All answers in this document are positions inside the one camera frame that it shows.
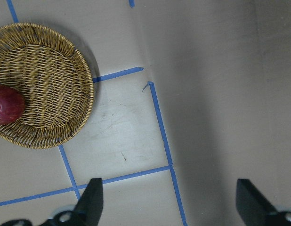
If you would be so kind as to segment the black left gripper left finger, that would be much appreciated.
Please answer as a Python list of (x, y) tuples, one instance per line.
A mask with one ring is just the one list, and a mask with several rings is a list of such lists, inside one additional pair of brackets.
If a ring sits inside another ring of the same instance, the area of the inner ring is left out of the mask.
[(103, 182), (92, 178), (73, 210), (64, 210), (48, 218), (43, 226), (97, 226), (104, 206)]

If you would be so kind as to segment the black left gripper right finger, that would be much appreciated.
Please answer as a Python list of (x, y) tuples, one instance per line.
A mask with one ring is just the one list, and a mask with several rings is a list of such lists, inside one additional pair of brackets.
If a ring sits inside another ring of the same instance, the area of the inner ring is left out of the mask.
[(291, 211), (277, 210), (249, 179), (237, 180), (235, 206), (246, 226), (291, 226)]

